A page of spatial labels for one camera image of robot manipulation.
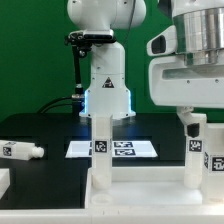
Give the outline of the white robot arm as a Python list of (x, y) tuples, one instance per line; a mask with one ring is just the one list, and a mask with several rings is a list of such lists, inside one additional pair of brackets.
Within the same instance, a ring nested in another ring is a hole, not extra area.
[(68, 0), (73, 57), (90, 59), (80, 116), (94, 135), (150, 106), (224, 109), (224, 0)]

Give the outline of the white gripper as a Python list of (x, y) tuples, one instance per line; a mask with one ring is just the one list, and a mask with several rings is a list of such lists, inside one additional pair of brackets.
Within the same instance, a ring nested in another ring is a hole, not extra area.
[(175, 106), (186, 137), (199, 136), (193, 108), (224, 108), (224, 53), (213, 65), (186, 66), (184, 56), (153, 59), (149, 64), (149, 90), (155, 105)]

